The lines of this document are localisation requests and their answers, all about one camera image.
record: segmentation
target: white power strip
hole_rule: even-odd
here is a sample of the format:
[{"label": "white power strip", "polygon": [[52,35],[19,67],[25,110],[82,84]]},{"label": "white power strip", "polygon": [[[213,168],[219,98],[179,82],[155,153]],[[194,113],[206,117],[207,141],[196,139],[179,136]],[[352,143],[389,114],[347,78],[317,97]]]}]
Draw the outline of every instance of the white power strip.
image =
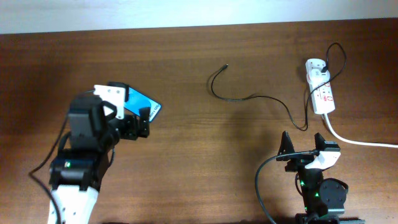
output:
[{"label": "white power strip", "polygon": [[[305,62],[305,68],[307,69],[307,81],[310,85],[310,92],[312,92],[316,87],[326,83],[330,79],[330,73],[327,70],[322,73],[322,69],[325,67],[325,61],[321,59],[312,58]],[[319,89],[315,90],[312,95],[312,105],[313,110],[316,114],[322,115],[322,119],[325,120],[326,125],[328,126],[330,132],[338,139],[351,143],[351,144],[359,144],[362,146],[378,146],[378,147],[394,147],[398,148],[398,145],[393,144],[383,144],[383,143],[371,143],[371,142],[358,142],[345,139],[339,136],[331,127],[328,113],[335,110],[335,99],[331,93],[330,82],[324,84]]]}]

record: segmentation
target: white wall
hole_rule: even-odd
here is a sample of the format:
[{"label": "white wall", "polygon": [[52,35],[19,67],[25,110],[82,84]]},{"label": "white wall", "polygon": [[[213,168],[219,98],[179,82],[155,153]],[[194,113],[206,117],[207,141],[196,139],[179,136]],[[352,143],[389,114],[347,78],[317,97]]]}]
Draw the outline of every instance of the white wall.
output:
[{"label": "white wall", "polygon": [[398,17],[398,0],[0,0],[0,34]]}]

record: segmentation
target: wood grain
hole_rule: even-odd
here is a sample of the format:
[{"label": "wood grain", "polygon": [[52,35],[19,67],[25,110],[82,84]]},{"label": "wood grain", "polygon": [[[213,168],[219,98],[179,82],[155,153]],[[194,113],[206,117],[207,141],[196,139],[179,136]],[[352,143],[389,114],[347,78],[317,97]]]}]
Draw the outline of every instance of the wood grain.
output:
[{"label": "wood grain", "polygon": [[[47,222],[49,200],[27,173],[48,153],[73,96],[114,80],[163,109],[148,139],[117,145],[90,223],[266,221],[254,175],[277,153],[282,132],[296,150],[313,149],[317,132],[336,139],[312,109],[310,127],[301,132],[275,101],[212,97],[210,75],[228,63],[215,82],[219,94],[274,96],[301,124],[304,63],[324,58],[338,41],[348,61],[332,83],[335,131],[397,144],[397,28],[397,19],[373,19],[0,35],[0,219]],[[342,62],[332,50],[331,72]],[[350,186],[344,216],[398,223],[397,150],[338,143],[341,159],[325,177]],[[284,166],[269,164],[259,183],[266,207],[280,218],[304,212],[294,174]],[[48,181],[48,166],[38,176]]]}]

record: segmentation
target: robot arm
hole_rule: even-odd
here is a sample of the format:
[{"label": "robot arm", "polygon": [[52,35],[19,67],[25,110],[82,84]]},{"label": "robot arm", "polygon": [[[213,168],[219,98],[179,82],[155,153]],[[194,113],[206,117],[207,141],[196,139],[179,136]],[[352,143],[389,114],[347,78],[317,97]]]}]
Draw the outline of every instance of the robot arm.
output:
[{"label": "robot arm", "polygon": [[[99,96],[79,96],[70,104],[71,131],[60,141],[58,154],[50,165],[49,182],[63,224],[88,223],[102,178],[111,165],[108,152],[119,140],[149,135],[150,108],[142,108],[139,118],[125,115],[121,110],[128,101],[129,87],[123,83],[110,84],[95,86]],[[70,149],[64,149],[67,139]],[[56,223],[57,218],[50,202],[48,224]]]}]

